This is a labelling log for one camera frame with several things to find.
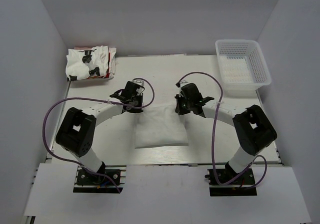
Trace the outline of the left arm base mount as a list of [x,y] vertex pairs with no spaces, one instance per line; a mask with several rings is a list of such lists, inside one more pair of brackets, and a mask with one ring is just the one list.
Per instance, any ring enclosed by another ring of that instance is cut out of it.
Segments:
[[107,166],[105,168],[105,175],[113,180],[116,187],[109,178],[93,176],[84,169],[78,168],[73,192],[87,194],[119,194],[124,188],[126,173],[127,166]]

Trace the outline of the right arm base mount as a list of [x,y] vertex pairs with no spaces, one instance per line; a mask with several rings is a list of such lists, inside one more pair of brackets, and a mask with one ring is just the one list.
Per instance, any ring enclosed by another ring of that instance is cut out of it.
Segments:
[[209,184],[211,197],[250,197],[257,196],[256,181],[252,169],[248,169],[241,177],[228,185],[219,185],[214,177],[213,169],[208,169],[204,176]]

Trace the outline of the white graphic t-shirt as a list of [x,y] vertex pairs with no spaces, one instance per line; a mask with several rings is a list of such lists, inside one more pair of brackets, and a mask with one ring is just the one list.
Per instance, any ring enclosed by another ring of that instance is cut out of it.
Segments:
[[187,146],[185,119],[175,112],[175,108],[173,104],[163,104],[151,106],[138,114],[134,147]]

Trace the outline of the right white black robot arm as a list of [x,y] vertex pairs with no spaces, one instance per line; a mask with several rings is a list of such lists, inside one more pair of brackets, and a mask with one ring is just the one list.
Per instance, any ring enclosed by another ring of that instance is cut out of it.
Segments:
[[213,97],[203,97],[194,83],[180,82],[175,96],[179,115],[193,113],[203,118],[213,119],[234,127],[239,148],[225,165],[226,179],[236,184],[244,177],[244,170],[254,159],[278,137],[268,117],[258,105],[241,108],[215,101]]

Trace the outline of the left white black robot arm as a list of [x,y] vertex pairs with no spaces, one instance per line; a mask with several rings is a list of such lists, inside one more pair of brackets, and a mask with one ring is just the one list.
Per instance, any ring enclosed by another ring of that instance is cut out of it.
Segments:
[[105,180],[105,164],[92,149],[96,127],[102,122],[124,112],[140,113],[143,104],[143,81],[128,81],[124,90],[110,95],[106,103],[87,109],[70,108],[55,137],[55,142],[70,152],[76,160],[89,169],[88,177],[99,184]]

